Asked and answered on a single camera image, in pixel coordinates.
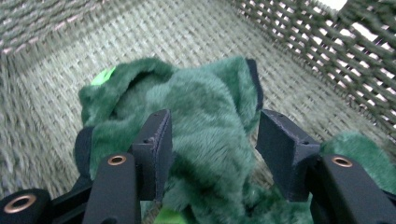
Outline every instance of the green fur fabric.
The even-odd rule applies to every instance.
[[[259,119],[245,58],[187,69],[152,58],[122,63],[79,98],[84,126],[95,126],[92,178],[103,157],[128,150],[149,114],[167,108],[177,157],[163,203],[189,222],[245,221],[244,186],[255,165],[247,136]]]

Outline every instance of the woven basket wall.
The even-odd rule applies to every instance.
[[[360,131],[395,158],[395,11],[390,1],[361,0],[339,13],[290,0],[3,1],[0,198],[67,192],[78,176],[78,90],[105,68],[148,56],[181,67],[256,59],[265,108],[319,141]]]

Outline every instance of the light green tag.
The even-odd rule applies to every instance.
[[[163,207],[160,214],[155,218],[154,224],[187,224],[179,212]]]
[[[116,67],[112,67],[109,70],[105,69],[103,70],[101,73],[99,73],[91,82],[91,85],[93,86],[98,86],[98,85],[102,85],[103,83],[105,83],[106,81],[108,81],[111,77],[111,75],[113,74],[114,70],[116,70]]]

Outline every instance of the woven texture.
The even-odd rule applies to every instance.
[[[311,1],[234,3],[396,138],[394,1],[350,0],[339,14]]]
[[[41,33],[27,31],[38,36],[34,43],[13,45],[12,37],[2,39],[0,198],[32,187],[48,189],[52,197],[69,190],[78,176],[72,157],[81,129],[78,90],[105,68],[148,56],[180,67],[237,54],[256,59],[265,108],[284,113],[319,141],[357,130],[396,154],[389,129],[374,126],[367,119],[370,113],[351,107],[353,101],[336,94],[338,88],[318,78],[311,64],[274,43],[270,29],[238,15],[228,2],[115,0],[95,5],[78,7],[78,15],[85,13],[58,29],[50,28],[61,21],[54,19]]]
[[[99,6],[98,2],[89,0],[41,3],[26,0],[3,1],[0,4],[1,51],[19,51]]]

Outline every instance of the black bracket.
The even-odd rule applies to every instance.
[[[162,199],[172,161],[171,114],[161,110],[148,117],[128,152],[101,161],[93,183],[54,200],[43,189],[11,194],[0,201],[0,223],[140,223],[140,200]]]
[[[395,196],[381,190],[364,169],[340,155],[319,155],[319,143],[275,111],[261,113],[257,149],[284,197],[306,201],[323,223],[396,223]]]

